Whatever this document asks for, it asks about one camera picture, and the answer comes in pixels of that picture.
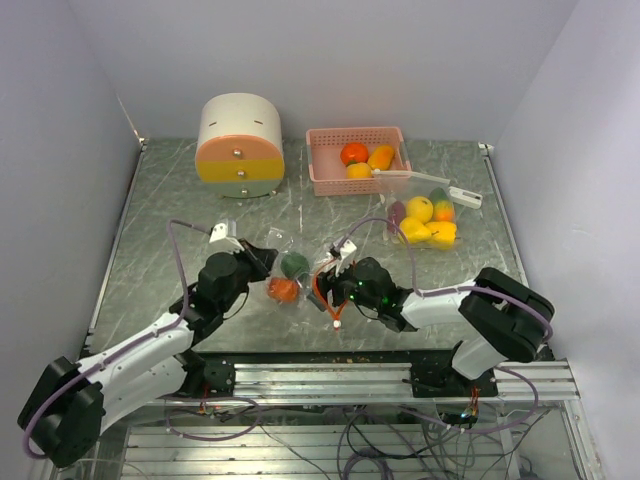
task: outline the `orange fruit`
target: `orange fruit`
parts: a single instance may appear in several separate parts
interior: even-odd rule
[[[349,165],[351,162],[365,163],[369,160],[369,150],[362,143],[347,143],[340,152],[340,160],[345,165]]]

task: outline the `lemon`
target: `lemon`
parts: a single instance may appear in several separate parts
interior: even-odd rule
[[[406,235],[409,243],[426,242],[431,238],[431,230],[425,227],[417,218],[407,217],[398,226],[402,233]]]
[[[413,197],[407,202],[407,215],[427,223],[433,217],[433,203],[427,197]]]
[[[366,163],[351,163],[347,167],[347,178],[371,178],[371,167]]]

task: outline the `plastic bag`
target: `plastic bag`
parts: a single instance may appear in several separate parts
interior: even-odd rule
[[[295,304],[304,300],[310,290],[311,263],[302,242],[284,230],[271,228],[266,245],[278,250],[267,280],[267,295],[279,303]]]
[[[424,173],[375,171],[387,218],[417,248],[449,250],[457,237],[456,215],[449,197],[449,180]],[[402,244],[403,236],[387,225],[382,237]]]

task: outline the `marble table surface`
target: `marble table surface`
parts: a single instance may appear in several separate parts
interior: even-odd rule
[[[117,239],[108,283],[94,325],[91,351],[115,345],[152,323],[181,295],[165,231],[168,218],[213,225],[235,219],[238,236],[264,246],[270,229],[284,231],[295,249],[319,258],[326,246],[353,222],[384,215],[379,195],[315,197],[308,174],[304,140],[286,140],[285,178],[273,197],[219,198],[195,172],[196,141],[152,139],[140,160],[133,192]],[[450,178],[452,185],[484,195],[482,207],[456,206],[455,249],[416,251],[418,285],[434,288],[473,278],[482,267],[496,267],[514,278],[520,273],[488,166],[477,143],[408,141],[413,169]],[[355,235],[360,255],[375,257],[394,281],[410,286],[410,262],[404,247],[382,239],[382,224],[370,223]],[[187,229],[176,229],[189,281],[210,255],[208,242]],[[367,320],[352,306],[343,313],[340,331],[329,315],[310,302],[278,306],[265,283],[251,285],[240,313],[197,346],[199,351],[354,351],[450,348],[477,333],[465,323],[437,325],[398,334]]]

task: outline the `plastic basket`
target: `plastic basket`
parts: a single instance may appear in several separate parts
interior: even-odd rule
[[[396,154],[391,170],[411,171],[402,133],[397,127],[321,128],[307,131],[307,159],[313,191],[317,196],[381,193],[375,178],[346,178],[340,160],[342,148],[351,142],[367,146],[369,153],[380,145],[391,145]]]

